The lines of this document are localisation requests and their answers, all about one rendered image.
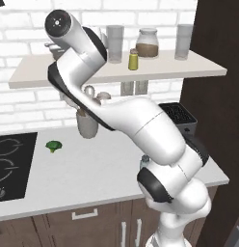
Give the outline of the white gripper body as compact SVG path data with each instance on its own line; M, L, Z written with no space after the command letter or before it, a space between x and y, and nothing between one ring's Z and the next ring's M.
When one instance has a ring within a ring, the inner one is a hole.
M67 97L65 94L61 92L59 92L59 94L60 94L60 99L64 100L67 105L69 105L70 107L74 109L80 109L80 107L76 103L74 103L69 97Z

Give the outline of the yellow-green shaker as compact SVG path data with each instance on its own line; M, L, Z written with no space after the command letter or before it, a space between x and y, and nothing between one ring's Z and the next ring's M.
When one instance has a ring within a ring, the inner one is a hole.
M138 51L136 48L131 48L129 53L128 68L130 70L137 70L138 62L139 62Z

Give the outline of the clear condiment bottle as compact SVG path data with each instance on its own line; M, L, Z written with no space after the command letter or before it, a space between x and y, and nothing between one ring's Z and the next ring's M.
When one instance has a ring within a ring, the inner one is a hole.
M147 164L149 163L150 161L150 158L148 155L144 154L141 158L141 161L140 161L140 168L144 168L147 166Z

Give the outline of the dark brown tall cabinet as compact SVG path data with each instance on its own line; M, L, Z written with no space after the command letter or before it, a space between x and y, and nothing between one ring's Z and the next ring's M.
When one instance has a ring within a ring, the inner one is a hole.
M239 0L199 0L191 49L227 69L188 78L180 102L197 118L196 136L229 177L220 186L197 247L228 247L239 217Z

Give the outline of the white spoon head tool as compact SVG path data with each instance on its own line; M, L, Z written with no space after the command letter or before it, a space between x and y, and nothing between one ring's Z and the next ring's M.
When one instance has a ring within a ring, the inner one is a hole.
M101 99L110 99L111 95L107 92L100 92L97 94L96 96L97 99L101 100Z

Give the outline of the green broccoli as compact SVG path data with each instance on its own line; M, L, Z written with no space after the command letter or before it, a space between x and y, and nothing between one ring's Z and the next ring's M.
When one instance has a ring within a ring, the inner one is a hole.
M54 152L54 151L60 149L63 145L62 145L62 143L59 142L59 141L52 140L52 141L47 142L45 146L46 146L51 152Z

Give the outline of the clear drinking glass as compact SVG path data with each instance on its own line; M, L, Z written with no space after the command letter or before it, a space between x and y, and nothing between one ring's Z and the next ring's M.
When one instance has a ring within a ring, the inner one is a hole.
M106 27L108 40L108 60L110 63L120 63L122 57L124 27L121 25L108 25Z
M194 26L192 24L177 25L174 52L174 58L176 60L186 60L188 58L193 29Z

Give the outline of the black hob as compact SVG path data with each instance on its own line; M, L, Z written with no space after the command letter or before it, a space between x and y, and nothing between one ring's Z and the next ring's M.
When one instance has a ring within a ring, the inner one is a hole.
M0 202L25 197L37 132L0 136Z

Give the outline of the glass jar with brown contents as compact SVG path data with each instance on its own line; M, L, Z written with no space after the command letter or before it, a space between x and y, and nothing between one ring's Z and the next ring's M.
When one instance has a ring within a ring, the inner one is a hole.
M141 28L136 41L138 55L144 58L155 58L159 53L159 42L155 28Z

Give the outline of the black toaster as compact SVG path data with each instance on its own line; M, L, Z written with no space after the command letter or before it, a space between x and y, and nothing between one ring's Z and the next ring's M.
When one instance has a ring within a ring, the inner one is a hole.
M182 134L195 135L197 119L179 102L159 103Z

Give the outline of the brown drawer front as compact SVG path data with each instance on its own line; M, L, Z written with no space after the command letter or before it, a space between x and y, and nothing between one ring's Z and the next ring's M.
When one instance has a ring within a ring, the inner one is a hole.
M77 214L98 209L98 216L72 220ZM118 206L107 204L90 206L44 215L45 223L54 247L119 247Z

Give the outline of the brown cupboard door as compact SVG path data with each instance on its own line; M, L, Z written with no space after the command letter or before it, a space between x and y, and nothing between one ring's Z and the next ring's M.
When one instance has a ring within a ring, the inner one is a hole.
M119 247L130 247L132 202L119 203Z
M0 247L42 247L32 217L0 222Z
M146 247L147 240L155 233L160 213L149 208L144 199L132 201L130 247L135 247L137 219L142 219L141 241L139 247Z

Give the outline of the white wall shelf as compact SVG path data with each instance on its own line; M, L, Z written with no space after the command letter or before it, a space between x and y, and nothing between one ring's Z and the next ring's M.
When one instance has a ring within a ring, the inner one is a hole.
M54 62L51 54L25 56L11 79L11 89L50 87L47 68ZM137 70L128 69L128 52L122 53L120 64L107 63L89 81L94 83L128 82L155 79L224 76L227 69L190 51L188 59L174 58L173 50L161 50L155 59L140 58Z

